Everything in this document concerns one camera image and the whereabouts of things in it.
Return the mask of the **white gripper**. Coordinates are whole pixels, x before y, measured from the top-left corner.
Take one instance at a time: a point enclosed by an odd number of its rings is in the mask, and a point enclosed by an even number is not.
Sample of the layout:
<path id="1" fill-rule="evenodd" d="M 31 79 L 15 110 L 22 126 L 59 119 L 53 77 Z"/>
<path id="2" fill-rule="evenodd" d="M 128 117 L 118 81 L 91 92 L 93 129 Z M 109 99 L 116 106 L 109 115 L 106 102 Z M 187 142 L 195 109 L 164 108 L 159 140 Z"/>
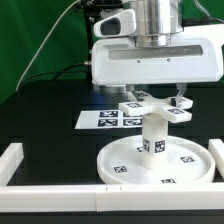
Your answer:
<path id="1" fill-rule="evenodd" d="M 137 48 L 132 37 L 106 38 L 92 49 L 92 77 L 98 85 L 215 82 L 224 75 L 224 26 L 187 27 L 163 47 Z"/>

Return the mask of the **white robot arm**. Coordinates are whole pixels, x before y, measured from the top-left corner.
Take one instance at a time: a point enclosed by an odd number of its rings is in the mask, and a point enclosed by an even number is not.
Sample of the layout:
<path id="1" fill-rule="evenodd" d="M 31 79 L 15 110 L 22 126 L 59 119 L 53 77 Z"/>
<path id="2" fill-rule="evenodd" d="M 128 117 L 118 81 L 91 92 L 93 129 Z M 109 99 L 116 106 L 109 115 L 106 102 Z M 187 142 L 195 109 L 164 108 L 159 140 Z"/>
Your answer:
<path id="1" fill-rule="evenodd" d="M 183 27 L 181 0 L 125 0 L 94 25 L 98 85 L 215 82 L 224 76 L 224 24 Z"/>

